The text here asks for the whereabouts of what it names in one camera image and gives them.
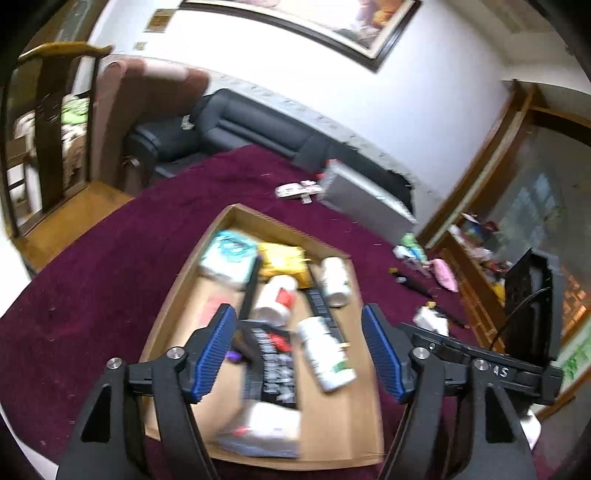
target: picture frame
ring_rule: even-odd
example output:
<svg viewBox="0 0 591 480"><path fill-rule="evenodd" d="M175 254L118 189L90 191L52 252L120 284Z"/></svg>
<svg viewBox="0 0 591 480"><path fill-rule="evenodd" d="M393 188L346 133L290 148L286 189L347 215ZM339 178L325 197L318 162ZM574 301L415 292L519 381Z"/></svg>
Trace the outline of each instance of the picture frame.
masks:
<svg viewBox="0 0 591 480"><path fill-rule="evenodd" d="M334 18L330 0L183 0L179 9L232 15L283 28L377 72L422 2L346 0L344 5L347 2L348 8L335 11Z"/></svg>

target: purple tablecloth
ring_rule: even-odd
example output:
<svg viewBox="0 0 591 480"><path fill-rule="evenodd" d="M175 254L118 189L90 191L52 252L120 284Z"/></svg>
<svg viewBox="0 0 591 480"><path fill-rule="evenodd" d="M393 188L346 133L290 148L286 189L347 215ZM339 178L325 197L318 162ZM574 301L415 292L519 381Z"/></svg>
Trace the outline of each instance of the purple tablecloth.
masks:
<svg viewBox="0 0 591 480"><path fill-rule="evenodd" d="M305 172L260 147L217 155L145 191L42 270L0 320L0 401L18 437L59 462L105 362L114 356L130 364L138 361L176 274L212 220L232 203L243 203L350 254L364 302L379 303L392 324L410 322L426 298L388 274L391 266L405 270L390 245L317 202L275 198L278 185L306 178ZM441 293L437 301L464 317L458 294ZM469 330L450 330L474 341ZM383 391L380 400L388 449L402 409ZM168 478L160 444L147 440L147 448L157 478ZM223 478L342 475L216 464ZM379 466L350 469L346 477L374 478L378 471Z"/></svg>

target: pink pouch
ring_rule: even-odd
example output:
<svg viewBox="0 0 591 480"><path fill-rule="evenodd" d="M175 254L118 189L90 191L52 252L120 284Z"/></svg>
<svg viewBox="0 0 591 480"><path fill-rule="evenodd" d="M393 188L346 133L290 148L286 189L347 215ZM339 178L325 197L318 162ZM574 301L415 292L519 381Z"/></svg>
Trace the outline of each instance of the pink pouch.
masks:
<svg viewBox="0 0 591 480"><path fill-rule="evenodd" d="M452 269L441 258L435 258L429 262L430 268L437 282L449 291L457 292L457 282Z"/></svg>

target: brown armchair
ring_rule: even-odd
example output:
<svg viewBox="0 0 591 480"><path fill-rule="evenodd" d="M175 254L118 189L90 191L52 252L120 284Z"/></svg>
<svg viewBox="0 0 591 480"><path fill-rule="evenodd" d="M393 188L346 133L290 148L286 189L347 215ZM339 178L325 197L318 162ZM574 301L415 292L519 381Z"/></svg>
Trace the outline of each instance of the brown armchair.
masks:
<svg viewBox="0 0 591 480"><path fill-rule="evenodd" d="M137 123L185 115L209 84L207 72L165 60L118 57L98 78L92 179L136 194L141 170L125 164L122 147Z"/></svg>

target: yellow package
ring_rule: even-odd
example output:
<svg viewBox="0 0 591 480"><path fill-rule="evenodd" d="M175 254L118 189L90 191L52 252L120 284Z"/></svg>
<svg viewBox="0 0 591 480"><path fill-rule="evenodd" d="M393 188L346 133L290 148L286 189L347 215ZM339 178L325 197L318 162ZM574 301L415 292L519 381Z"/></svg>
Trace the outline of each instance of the yellow package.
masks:
<svg viewBox="0 0 591 480"><path fill-rule="evenodd" d="M258 252L262 258L260 274L266 280L276 275L291 275L300 288L312 286L303 248L263 242L258 244Z"/></svg>

